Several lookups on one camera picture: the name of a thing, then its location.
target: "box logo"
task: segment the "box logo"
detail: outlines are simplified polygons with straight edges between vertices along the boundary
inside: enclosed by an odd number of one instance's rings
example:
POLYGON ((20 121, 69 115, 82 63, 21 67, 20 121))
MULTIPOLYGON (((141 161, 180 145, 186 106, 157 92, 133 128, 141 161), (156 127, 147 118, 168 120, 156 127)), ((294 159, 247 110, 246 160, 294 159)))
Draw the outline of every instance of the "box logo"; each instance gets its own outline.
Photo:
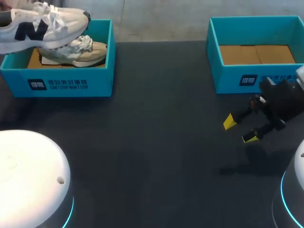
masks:
POLYGON ((239 82, 240 86, 253 86, 256 83, 257 75, 243 75, 241 81, 239 82))
POLYGON ((47 90, 42 79, 28 79, 28 84, 32 90, 47 90))

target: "open box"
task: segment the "open box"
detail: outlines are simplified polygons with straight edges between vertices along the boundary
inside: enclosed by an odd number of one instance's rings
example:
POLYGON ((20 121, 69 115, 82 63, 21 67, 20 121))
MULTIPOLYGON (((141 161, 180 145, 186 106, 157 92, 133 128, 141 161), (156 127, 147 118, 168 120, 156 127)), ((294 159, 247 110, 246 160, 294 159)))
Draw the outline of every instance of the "open box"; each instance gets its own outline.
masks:
POLYGON ((210 18, 206 50, 218 94, 260 93, 258 84, 267 77, 275 83, 296 79, 304 64, 304 25, 298 16, 210 18), (295 63, 224 64, 220 47, 261 45, 288 46, 295 63))
POLYGON ((108 45, 104 67, 27 68, 33 48, 6 55, 0 72, 15 97, 111 96, 115 38, 111 20, 92 20, 84 35, 108 45))

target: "white dome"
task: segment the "white dome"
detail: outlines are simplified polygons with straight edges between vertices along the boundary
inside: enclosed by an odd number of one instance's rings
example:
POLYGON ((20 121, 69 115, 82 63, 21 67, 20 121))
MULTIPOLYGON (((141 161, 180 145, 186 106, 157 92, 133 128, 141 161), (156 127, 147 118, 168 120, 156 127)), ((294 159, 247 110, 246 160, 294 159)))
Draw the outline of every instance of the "white dome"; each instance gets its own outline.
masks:
POLYGON ((0 228, 39 226, 69 184, 69 164, 55 142, 35 132, 0 131, 0 228))

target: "cardboard box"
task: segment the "cardboard box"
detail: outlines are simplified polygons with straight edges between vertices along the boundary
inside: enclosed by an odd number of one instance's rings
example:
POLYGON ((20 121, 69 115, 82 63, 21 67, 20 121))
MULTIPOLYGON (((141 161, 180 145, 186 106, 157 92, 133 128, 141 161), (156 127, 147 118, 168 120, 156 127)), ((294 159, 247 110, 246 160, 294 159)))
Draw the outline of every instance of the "cardboard box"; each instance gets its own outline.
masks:
POLYGON ((260 93, 258 84, 267 77, 296 80, 304 64, 302 37, 298 16, 210 18, 206 51, 216 92, 260 93))
POLYGON ((14 96, 111 96, 116 50, 112 21, 91 20, 84 35, 108 45, 104 66, 87 68, 42 66, 33 48, 6 55, 0 72, 14 96))

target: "dark gray table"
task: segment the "dark gray table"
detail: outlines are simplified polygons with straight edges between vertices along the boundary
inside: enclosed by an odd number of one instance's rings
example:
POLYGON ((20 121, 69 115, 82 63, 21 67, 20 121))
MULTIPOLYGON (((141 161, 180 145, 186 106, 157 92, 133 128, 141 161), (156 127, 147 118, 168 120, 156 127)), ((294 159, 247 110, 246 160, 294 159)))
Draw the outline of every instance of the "dark gray table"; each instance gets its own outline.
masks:
POLYGON ((303 115, 248 145, 262 115, 226 132, 249 95, 215 94, 205 42, 118 43, 111 98, 15 100, 3 81, 0 97, 2 129, 66 153, 75 228, 272 228, 272 196, 304 139, 303 115))

